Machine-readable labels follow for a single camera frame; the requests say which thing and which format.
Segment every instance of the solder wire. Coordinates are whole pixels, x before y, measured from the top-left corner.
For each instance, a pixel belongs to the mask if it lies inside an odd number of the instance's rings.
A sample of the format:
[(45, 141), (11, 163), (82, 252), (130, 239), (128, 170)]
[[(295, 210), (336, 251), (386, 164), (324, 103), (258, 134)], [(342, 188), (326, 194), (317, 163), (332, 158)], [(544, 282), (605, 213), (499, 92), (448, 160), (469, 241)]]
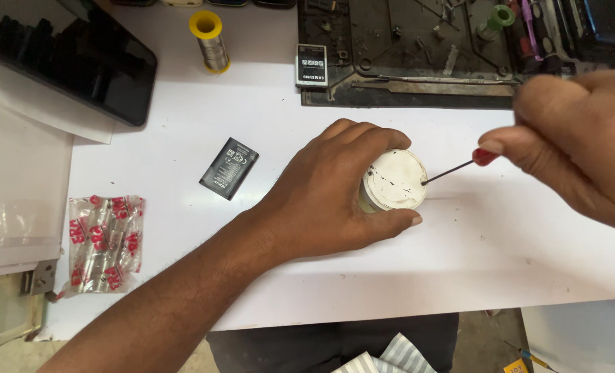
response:
[(227, 71), (231, 62), (224, 49), (220, 17), (210, 11), (199, 11), (190, 17), (189, 25), (199, 42), (206, 68), (215, 74)]

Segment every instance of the yellow label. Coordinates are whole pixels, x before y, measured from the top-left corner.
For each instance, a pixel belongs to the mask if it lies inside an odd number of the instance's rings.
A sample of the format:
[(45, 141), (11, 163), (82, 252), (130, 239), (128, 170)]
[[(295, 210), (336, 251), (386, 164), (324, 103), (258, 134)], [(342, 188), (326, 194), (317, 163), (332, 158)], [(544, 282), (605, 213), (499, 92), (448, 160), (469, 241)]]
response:
[(526, 369), (526, 364), (523, 363), (523, 360), (519, 358), (519, 360), (513, 362), (507, 367), (503, 368), (505, 373), (528, 373), (528, 369)]

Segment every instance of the battery label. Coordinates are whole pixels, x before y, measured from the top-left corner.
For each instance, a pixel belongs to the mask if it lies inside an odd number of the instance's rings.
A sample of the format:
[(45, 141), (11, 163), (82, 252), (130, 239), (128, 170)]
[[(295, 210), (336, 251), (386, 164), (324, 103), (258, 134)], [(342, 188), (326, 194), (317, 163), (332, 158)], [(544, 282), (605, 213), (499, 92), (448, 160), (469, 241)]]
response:
[(326, 81), (326, 50), (323, 47), (298, 47), (298, 79), (310, 82)]

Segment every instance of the metal hinge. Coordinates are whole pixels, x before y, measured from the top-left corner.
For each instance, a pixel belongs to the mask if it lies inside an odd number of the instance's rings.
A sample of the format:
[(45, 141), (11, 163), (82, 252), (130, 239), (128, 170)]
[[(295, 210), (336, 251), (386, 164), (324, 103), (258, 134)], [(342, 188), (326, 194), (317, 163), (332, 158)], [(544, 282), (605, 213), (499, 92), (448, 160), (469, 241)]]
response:
[(54, 290), (54, 277), (58, 259), (39, 261), (36, 269), (23, 272), (20, 295), (38, 295)]

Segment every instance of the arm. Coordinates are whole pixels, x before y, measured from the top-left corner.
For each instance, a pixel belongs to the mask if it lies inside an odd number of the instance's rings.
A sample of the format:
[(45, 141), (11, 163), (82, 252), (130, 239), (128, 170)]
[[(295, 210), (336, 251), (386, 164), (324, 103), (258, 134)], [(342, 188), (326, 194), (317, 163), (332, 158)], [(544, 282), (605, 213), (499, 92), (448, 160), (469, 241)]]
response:
[(480, 147), (507, 157), (579, 213), (615, 227), (615, 70), (534, 78), (513, 108), (516, 124), (485, 133)]
[(360, 249), (419, 224), (413, 210), (366, 214), (358, 207), (369, 165), (386, 149), (410, 145), (399, 131), (333, 123), (255, 207), (106, 310), (39, 372), (176, 372), (263, 272), (295, 258)]

